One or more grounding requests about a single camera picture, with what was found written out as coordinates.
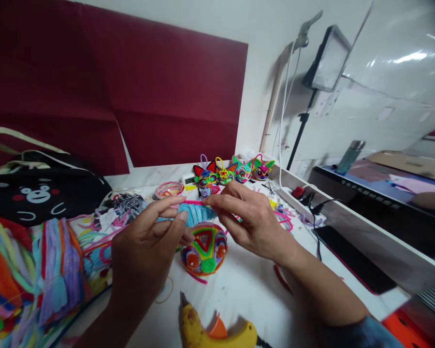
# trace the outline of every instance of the light stand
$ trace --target light stand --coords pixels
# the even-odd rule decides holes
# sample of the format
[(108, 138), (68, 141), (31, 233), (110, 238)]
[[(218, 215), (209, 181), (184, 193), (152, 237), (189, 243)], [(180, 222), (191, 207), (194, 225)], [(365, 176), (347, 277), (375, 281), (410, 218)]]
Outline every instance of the light stand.
[(295, 145), (291, 151), (290, 160), (287, 170), (290, 170), (293, 158), (295, 157), (298, 144), (305, 130), (306, 123), (309, 119), (309, 109), (311, 109), (314, 97), (318, 90), (332, 92), (335, 85), (343, 73), (343, 68), (348, 55), (351, 51), (351, 45), (343, 36), (342, 32), (336, 25), (327, 28), (324, 40), (319, 46), (316, 59), (309, 68), (302, 80), (302, 84), (313, 90), (308, 108), (305, 113), (299, 114), (301, 126), (296, 136)]

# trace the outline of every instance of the power strip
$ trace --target power strip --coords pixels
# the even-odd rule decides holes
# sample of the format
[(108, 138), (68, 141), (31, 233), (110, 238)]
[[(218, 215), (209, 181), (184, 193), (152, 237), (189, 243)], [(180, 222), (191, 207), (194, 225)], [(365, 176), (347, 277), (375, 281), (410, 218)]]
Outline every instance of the power strip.
[[(302, 205), (298, 199), (291, 195), (291, 192), (292, 189), (290, 188), (281, 188), (277, 190), (277, 193), (280, 197), (282, 197), (288, 204), (295, 208), (298, 213), (304, 214), (306, 220), (313, 223), (313, 214), (309, 211), (309, 208)], [(327, 217), (323, 213), (320, 213), (319, 215), (316, 215), (316, 223), (318, 223), (321, 218), (322, 222), (325, 222), (325, 220), (327, 219)]]

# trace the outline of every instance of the cat ear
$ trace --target cat ear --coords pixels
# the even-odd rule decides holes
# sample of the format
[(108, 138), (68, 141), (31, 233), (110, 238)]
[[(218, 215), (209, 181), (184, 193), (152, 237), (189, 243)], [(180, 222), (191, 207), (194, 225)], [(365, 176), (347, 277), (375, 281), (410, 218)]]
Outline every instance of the cat ear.
[(193, 172), (196, 176), (200, 176), (203, 173), (204, 169), (200, 166), (194, 165), (193, 166)]
[(231, 171), (231, 172), (235, 172), (235, 170), (237, 169), (237, 166), (238, 166), (238, 163), (234, 163), (229, 168), (227, 168), (227, 170)]
[(207, 170), (212, 171), (213, 173), (216, 172), (216, 161), (212, 161), (210, 164), (208, 164), (208, 167), (206, 167)]
[(255, 167), (261, 167), (262, 166), (262, 162), (261, 162), (260, 159), (255, 158), (254, 161), (255, 161)]
[(238, 157), (236, 155), (232, 156), (232, 160), (234, 163), (237, 163), (237, 168), (240, 168), (240, 166), (243, 166), (243, 163), (240, 162), (240, 160), (238, 159)]
[(272, 160), (272, 161), (266, 162), (264, 165), (265, 165), (266, 167), (268, 167), (269, 169), (271, 169), (272, 166), (274, 165), (274, 163), (275, 163), (275, 161)]

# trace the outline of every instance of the small container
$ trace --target small container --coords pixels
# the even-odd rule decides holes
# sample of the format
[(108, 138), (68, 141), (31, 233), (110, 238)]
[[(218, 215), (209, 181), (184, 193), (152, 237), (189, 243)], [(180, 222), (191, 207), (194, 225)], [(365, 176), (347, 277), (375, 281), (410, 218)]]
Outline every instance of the small container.
[(158, 199), (170, 197), (170, 196), (180, 196), (184, 192), (184, 185), (179, 182), (170, 181), (159, 185), (155, 190), (155, 196)]
[(335, 172), (341, 175), (348, 173), (349, 169), (353, 165), (353, 162), (358, 158), (365, 145), (366, 142), (364, 140), (353, 140), (348, 150), (343, 155), (343, 158), (340, 161), (340, 164), (337, 166)]

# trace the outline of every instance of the sleeve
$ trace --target sleeve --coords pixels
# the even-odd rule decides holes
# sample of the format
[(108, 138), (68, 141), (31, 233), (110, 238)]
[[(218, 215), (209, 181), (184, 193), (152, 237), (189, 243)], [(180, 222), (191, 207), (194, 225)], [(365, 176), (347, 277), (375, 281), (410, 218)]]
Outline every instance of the sleeve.
[(326, 327), (325, 347), (404, 348), (377, 320), (366, 317), (359, 323), (342, 327)]

